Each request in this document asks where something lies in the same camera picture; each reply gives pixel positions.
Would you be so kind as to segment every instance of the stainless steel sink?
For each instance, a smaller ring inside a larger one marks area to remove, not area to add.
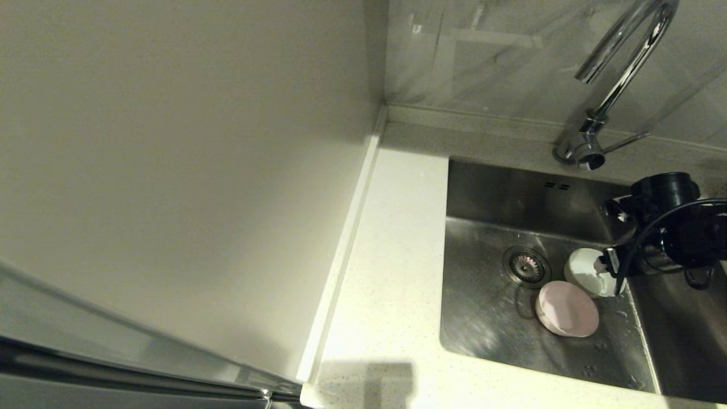
[[[620,296],[595,301],[601,325],[586,338],[554,335],[535,315],[533,287],[544,282],[529,271],[563,279],[573,250],[615,243],[628,226],[601,205],[625,194],[628,187],[612,183],[451,160],[442,345],[542,372],[727,402],[725,274],[706,291],[691,289],[681,274],[631,278]],[[514,247],[530,249],[532,259],[518,266],[523,259],[508,252]]]

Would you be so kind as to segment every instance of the faucet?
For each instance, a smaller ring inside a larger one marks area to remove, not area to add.
[[[648,136],[647,132],[623,140],[614,146],[601,148],[598,132],[608,121],[608,112],[626,89],[639,68],[646,62],[656,44],[662,39],[679,6],[679,0],[637,0],[631,8],[616,21],[611,30],[601,39],[583,66],[576,73],[576,79],[589,84],[603,71],[626,39],[649,16],[654,15],[651,26],[637,47],[630,62],[616,80],[606,98],[597,108],[586,110],[586,119],[578,132],[571,133],[553,149],[553,156],[562,163],[576,164],[587,170],[595,170],[605,162],[605,154]]]

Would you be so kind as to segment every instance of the countertop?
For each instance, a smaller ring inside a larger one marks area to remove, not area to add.
[[[449,156],[573,175],[576,171],[555,163],[552,146],[543,140],[389,123],[317,379],[304,388],[304,404],[326,408],[727,408],[465,357],[440,345]],[[607,162],[597,178],[632,182],[681,164],[649,161],[643,165],[647,169],[625,169],[633,158],[613,156],[609,157],[611,171]],[[700,171],[698,179],[721,180],[721,159],[709,163],[720,166]],[[713,170],[719,177],[712,175]]]

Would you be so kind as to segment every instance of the sink drain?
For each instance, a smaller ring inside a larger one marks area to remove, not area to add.
[[[540,288],[550,281],[550,265],[537,251],[522,246],[510,247],[502,255],[502,267],[519,285]]]

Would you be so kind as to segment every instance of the kitchen sink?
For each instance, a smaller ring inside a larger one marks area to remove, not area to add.
[[[602,249],[629,232],[631,226],[602,210],[607,199],[627,194],[627,186],[613,183],[450,160],[444,348],[586,381],[727,402],[723,271],[705,291],[690,288],[682,274],[629,278],[621,295],[595,300],[601,324],[586,338],[552,334],[537,319],[537,287],[564,279],[571,252]],[[544,273],[541,281],[523,277],[523,260]]]

